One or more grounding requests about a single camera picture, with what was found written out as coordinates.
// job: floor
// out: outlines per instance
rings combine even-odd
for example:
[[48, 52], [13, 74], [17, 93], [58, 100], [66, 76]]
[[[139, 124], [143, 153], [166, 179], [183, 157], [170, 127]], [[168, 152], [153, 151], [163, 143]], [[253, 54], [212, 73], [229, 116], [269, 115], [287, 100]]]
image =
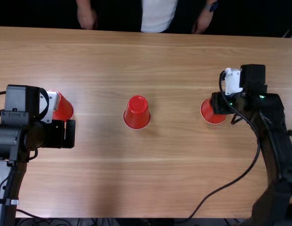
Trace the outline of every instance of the floor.
[[[133, 219], [128, 221], [128, 219], [115, 219], [115, 218], [62, 218], [62, 219], [49, 219], [46, 221], [32, 218], [22, 218], [18, 219], [15, 226], [120, 226], [118, 221], [122, 221], [122, 226], [138, 226], [137, 222]], [[156, 222], [151, 222], [151, 219], [139, 219], [142, 224], [139, 226], [234, 226], [239, 222], [243, 222], [243, 219], [223, 219], [223, 218], [196, 218], [189, 220], [185, 223], [169, 223], [159, 222], [156, 219]]]

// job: red cup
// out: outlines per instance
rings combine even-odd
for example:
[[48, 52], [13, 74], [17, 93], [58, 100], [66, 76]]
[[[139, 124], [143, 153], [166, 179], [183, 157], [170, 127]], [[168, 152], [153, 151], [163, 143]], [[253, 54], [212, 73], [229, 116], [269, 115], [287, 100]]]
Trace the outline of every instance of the red cup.
[[203, 119], [210, 124], [220, 124], [226, 119], [226, 116], [224, 114], [214, 114], [210, 101], [211, 99], [206, 99], [203, 101], [201, 105], [201, 115]]
[[132, 97], [123, 115], [124, 122], [132, 129], [141, 129], [150, 121], [147, 100], [142, 96]]
[[74, 114], [74, 108], [72, 104], [57, 90], [50, 90], [55, 91], [59, 95], [59, 104], [58, 109], [53, 112], [53, 119], [54, 120], [66, 120], [71, 119]]

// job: wristwatch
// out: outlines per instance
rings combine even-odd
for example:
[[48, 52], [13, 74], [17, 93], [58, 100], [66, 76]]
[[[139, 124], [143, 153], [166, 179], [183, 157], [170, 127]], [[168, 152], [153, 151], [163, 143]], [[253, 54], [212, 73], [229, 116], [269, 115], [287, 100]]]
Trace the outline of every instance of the wristwatch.
[[210, 12], [214, 12], [218, 8], [218, 5], [219, 5], [219, 1], [216, 1], [212, 4], [206, 4], [205, 8]]

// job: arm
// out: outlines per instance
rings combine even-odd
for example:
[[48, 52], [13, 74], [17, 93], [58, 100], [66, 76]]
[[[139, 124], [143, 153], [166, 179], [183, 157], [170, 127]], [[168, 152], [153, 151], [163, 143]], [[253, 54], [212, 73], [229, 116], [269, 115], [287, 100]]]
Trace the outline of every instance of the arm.
[[77, 17], [82, 29], [93, 30], [97, 26], [97, 15], [90, 5], [90, 0], [76, 0]]
[[210, 12], [210, 9], [207, 8], [207, 6], [210, 6], [216, 1], [217, 0], [206, 1], [206, 6], [203, 8], [192, 28], [192, 34], [201, 34], [207, 29], [213, 17], [213, 12]]

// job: white shirt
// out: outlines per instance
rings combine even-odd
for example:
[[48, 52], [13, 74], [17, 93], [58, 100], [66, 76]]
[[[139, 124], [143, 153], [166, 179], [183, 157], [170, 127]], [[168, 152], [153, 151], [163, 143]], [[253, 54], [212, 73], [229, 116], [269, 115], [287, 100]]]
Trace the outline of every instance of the white shirt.
[[163, 32], [173, 20], [178, 0], [142, 0], [142, 32]]

